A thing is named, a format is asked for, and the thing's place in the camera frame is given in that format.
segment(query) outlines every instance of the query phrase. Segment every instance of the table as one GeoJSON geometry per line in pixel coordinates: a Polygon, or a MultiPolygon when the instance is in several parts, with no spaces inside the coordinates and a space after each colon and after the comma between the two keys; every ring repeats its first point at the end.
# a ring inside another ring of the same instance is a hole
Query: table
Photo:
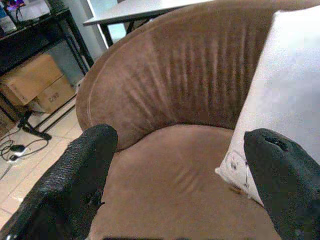
{"type": "MultiPolygon", "coordinates": [[[[62,41],[66,41],[80,70],[85,75],[94,64],[94,61],[68,8],[42,16],[37,21],[30,21],[27,24],[18,25],[16,31],[0,38],[0,75],[10,71],[39,52],[50,49],[62,41]]],[[[52,124],[40,132],[40,127],[61,108],[72,101],[75,96],[34,127],[28,122],[28,118],[31,115],[30,112],[21,115],[17,108],[13,106],[1,92],[0,98],[21,118],[20,126],[23,127],[22,129],[24,131],[42,138],[49,138],[50,136],[46,134],[46,132],[75,107],[74,105],[70,107],[52,124]]],[[[8,111],[5,111],[2,107],[1,110],[10,120],[14,121],[8,111]]]]}
{"type": "Polygon", "coordinates": [[[185,6],[210,2],[212,0],[125,0],[109,8],[100,1],[94,8],[95,16],[83,23],[84,26],[100,24],[106,42],[113,44],[108,25],[131,22],[127,32],[137,20],[148,20],[185,6]]]}

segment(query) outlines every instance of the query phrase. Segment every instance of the pillow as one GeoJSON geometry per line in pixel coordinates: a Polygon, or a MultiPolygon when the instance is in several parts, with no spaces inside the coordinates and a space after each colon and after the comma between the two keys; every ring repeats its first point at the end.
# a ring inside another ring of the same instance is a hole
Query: pillow
{"type": "Polygon", "coordinates": [[[244,152],[245,131],[266,128],[299,143],[320,164],[320,6],[279,11],[215,172],[263,205],[244,152]]]}

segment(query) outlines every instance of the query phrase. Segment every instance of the white pillow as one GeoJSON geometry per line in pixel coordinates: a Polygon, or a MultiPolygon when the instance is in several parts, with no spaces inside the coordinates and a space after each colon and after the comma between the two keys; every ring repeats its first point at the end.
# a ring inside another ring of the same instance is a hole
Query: white pillow
{"type": "Polygon", "coordinates": [[[259,128],[292,139],[320,164],[320,6],[274,15],[228,152],[215,170],[263,205],[244,152],[245,131],[259,128]]]}

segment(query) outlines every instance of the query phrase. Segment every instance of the white table top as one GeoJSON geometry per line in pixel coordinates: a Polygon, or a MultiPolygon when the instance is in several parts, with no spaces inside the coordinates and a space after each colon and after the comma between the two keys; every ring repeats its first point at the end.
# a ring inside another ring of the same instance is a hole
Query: white table top
{"type": "Polygon", "coordinates": [[[104,1],[101,0],[99,2],[100,5],[94,8],[95,17],[85,21],[83,25],[129,22],[139,18],[154,17],[174,9],[212,0],[125,0],[112,8],[108,8],[104,1]]]}

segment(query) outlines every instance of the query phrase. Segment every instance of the brown velvet armchair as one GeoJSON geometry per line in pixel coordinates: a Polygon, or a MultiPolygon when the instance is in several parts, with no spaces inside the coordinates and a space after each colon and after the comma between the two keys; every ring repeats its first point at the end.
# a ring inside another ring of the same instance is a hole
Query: brown velvet armchair
{"type": "Polygon", "coordinates": [[[118,133],[90,239],[280,239],[221,163],[274,12],[318,0],[215,0],[165,14],[113,45],[81,84],[83,130],[118,133]]]}

